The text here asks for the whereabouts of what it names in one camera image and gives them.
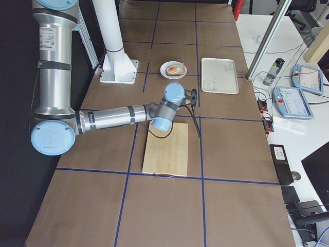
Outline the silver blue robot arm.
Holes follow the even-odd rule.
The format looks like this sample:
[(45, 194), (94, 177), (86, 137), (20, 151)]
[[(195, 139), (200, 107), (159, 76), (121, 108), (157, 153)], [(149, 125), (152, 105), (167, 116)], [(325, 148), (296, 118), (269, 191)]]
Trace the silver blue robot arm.
[(150, 121), (167, 131), (183, 105), (186, 90), (177, 82), (164, 89), (160, 103), (147, 103), (99, 111), (75, 111), (70, 105), (72, 31), (78, 24), (78, 1), (33, 1), (39, 23), (40, 105), (34, 112), (31, 143), (44, 155), (60, 155), (76, 136), (116, 126)]

